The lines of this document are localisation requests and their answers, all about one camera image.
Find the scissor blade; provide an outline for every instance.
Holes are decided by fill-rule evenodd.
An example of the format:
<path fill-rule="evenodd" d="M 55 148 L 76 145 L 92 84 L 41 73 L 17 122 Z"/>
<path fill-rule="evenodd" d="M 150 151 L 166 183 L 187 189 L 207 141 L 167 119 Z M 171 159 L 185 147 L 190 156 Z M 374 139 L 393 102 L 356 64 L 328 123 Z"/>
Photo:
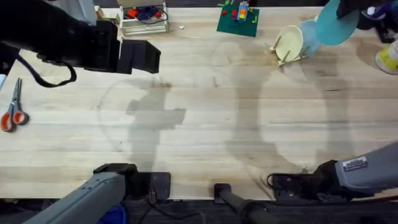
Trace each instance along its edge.
<path fill-rule="evenodd" d="M 17 83 L 15 84 L 15 88 L 14 88 L 14 94 L 12 94 L 12 100 L 13 101 L 17 101 L 18 100 L 19 92 L 20 92 L 20 89 L 21 89 L 21 81 L 22 80 L 20 78 L 17 79 Z"/>

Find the cable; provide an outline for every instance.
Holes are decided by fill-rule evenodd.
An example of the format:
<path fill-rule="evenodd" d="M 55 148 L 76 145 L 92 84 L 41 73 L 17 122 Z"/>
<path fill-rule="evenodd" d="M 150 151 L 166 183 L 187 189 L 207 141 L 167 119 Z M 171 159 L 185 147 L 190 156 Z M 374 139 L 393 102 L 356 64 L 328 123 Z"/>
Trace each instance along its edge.
<path fill-rule="evenodd" d="M 169 19 L 169 15 L 165 12 L 162 8 L 156 6 L 163 6 L 163 5 L 154 5 L 154 6 L 144 6 L 144 7 L 136 7 L 137 15 L 136 19 L 145 25 L 153 25 L 158 22 L 164 22 Z M 166 15 L 165 19 L 155 21 L 155 22 L 144 22 L 152 17 L 155 16 L 156 12 L 161 11 L 163 14 Z"/>
<path fill-rule="evenodd" d="M 196 213 L 184 215 L 184 216 L 182 216 L 182 217 L 177 217 L 177 216 L 175 216 L 175 215 L 171 215 L 171 214 L 166 213 L 165 211 L 163 211 L 163 210 L 161 210 L 160 208 L 158 208 L 156 205 L 153 205 L 153 204 L 151 204 L 151 203 L 149 203 L 149 202 L 148 202 L 148 204 L 149 204 L 149 206 L 150 206 L 151 208 L 153 208 L 154 210 L 156 210 L 156 211 L 159 212 L 160 214 L 162 214 L 162 215 L 164 215 L 164 216 L 166 216 L 166 217 L 169 217 L 169 218 L 171 218 L 171 219 L 174 219 L 174 220 L 184 220 L 184 219 L 186 219 L 186 218 L 190 218 L 190 217 L 194 217 L 194 216 L 200 215 L 200 212 L 196 212 Z"/>
<path fill-rule="evenodd" d="M 141 23 L 143 23 L 143 24 L 145 24 L 145 25 L 153 25 L 153 24 L 156 24 L 156 23 L 158 23 L 158 22 L 167 21 L 167 20 L 169 19 L 169 15 L 168 15 L 167 12 L 165 12 L 163 9 L 158 8 L 158 7 L 154 7 L 154 8 L 156 8 L 156 9 L 162 11 L 162 13 L 164 13 L 164 14 L 166 15 L 166 18 L 165 18 L 165 19 L 162 19 L 162 20 L 159 20 L 159 21 L 156 21 L 156 22 L 144 22 L 143 20 L 147 20 L 147 19 L 139 19 L 139 18 L 137 17 L 138 21 L 140 21 Z"/>
<path fill-rule="evenodd" d="M 70 78 L 69 80 L 64 80 L 58 84 L 53 84 L 53 83 L 49 83 L 47 81 L 45 81 L 40 75 L 39 73 L 36 72 L 36 70 L 30 65 L 29 62 L 27 62 L 22 56 L 20 55 L 16 55 L 16 59 L 25 66 L 26 69 L 28 69 L 28 71 L 30 71 L 30 73 L 32 74 L 33 78 L 35 79 L 35 81 L 46 88 L 54 88 L 54 87 L 58 87 L 58 86 L 63 86 L 66 85 L 68 83 L 71 82 L 75 82 L 77 79 L 77 75 L 76 75 L 76 71 L 75 69 L 68 63 L 66 62 L 60 62 L 61 65 L 66 65 L 67 68 L 70 71 Z"/>
<path fill-rule="evenodd" d="M 163 215 L 163 216 L 165 216 L 167 218 L 171 218 L 173 220 L 184 220 L 184 219 L 187 219 L 187 218 L 191 218 L 191 217 L 195 217 L 197 215 L 200 215 L 202 217 L 202 223 L 204 223 L 204 224 L 206 223 L 206 216 L 205 216 L 205 214 L 203 212 L 196 212 L 196 213 L 192 213 L 192 214 L 188 214 L 188 215 L 184 215 L 184 216 L 178 217 L 178 216 L 175 216 L 175 215 L 168 214 L 167 212 L 161 210 L 156 205 L 151 204 L 148 200 L 147 200 L 147 202 L 148 202 L 149 208 L 144 212 L 144 214 L 141 216 L 141 218 L 139 219 L 137 224 L 142 224 L 142 222 L 144 221 L 145 217 L 148 215 L 148 213 L 152 209 L 154 209 L 155 211 L 159 212 L 161 215 Z"/>
<path fill-rule="evenodd" d="M 152 207 L 150 206 L 150 207 L 144 212 L 144 214 L 141 216 L 141 218 L 139 219 L 139 221 L 138 221 L 137 224 L 141 224 L 141 223 L 144 221 L 145 217 L 148 215 L 148 213 L 149 213 L 151 210 L 152 210 Z"/>

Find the plate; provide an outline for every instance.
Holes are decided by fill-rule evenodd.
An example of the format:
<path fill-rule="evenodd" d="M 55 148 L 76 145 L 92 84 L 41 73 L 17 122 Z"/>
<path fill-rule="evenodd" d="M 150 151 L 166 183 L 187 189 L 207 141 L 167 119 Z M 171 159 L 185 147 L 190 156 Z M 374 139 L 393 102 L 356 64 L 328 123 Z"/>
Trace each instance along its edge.
<path fill-rule="evenodd" d="M 286 62 L 292 61 L 299 56 L 301 49 L 303 48 L 303 33 L 297 26 L 284 27 L 278 37 L 280 41 L 275 51 L 279 59 L 283 59 L 288 51 L 289 55 L 286 58 Z"/>
<path fill-rule="evenodd" d="M 340 0 L 330 0 L 319 14 L 315 32 L 321 44 L 338 45 L 343 43 L 353 34 L 358 25 L 358 9 L 341 19 L 337 19 L 336 11 L 339 3 Z"/>

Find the label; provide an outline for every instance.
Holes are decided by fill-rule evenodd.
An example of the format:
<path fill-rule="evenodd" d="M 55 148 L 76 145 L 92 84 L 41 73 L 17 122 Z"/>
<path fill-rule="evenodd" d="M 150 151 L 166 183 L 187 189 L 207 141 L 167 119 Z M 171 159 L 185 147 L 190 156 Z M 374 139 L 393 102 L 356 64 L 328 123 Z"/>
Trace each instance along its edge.
<path fill-rule="evenodd" d="M 388 46 L 384 50 L 380 51 L 379 59 L 381 63 L 387 68 L 390 68 L 392 70 L 398 70 L 398 60 L 391 57 L 390 47 L 391 46 Z"/>
<path fill-rule="evenodd" d="M 343 168 L 345 172 L 356 169 L 362 169 L 367 166 L 368 166 L 368 161 L 364 156 L 343 162 Z"/>

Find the wooden tabletop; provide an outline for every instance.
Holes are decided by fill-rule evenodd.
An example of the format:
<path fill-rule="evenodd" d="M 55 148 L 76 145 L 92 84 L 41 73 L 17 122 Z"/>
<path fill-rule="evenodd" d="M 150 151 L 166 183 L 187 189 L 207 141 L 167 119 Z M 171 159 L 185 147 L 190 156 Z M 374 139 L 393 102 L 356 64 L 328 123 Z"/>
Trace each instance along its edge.
<path fill-rule="evenodd" d="M 0 198 L 63 197 L 98 166 L 130 162 L 170 172 L 172 198 L 212 198 L 227 182 L 270 199 L 270 173 L 311 172 L 397 139 L 398 77 L 375 66 L 374 31 L 280 69 L 268 51 L 278 32 L 320 8 L 261 9 L 256 38 L 216 32 L 220 11 L 169 9 L 169 34 L 136 37 L 162 51 L 158 75 L 78 68 L 75 83 L 48 89 L 16 62 L 0 108 L 21 77 L 31 121 L 0 133 Z M 50 82 L 69 76 L 21 55 Z"/>

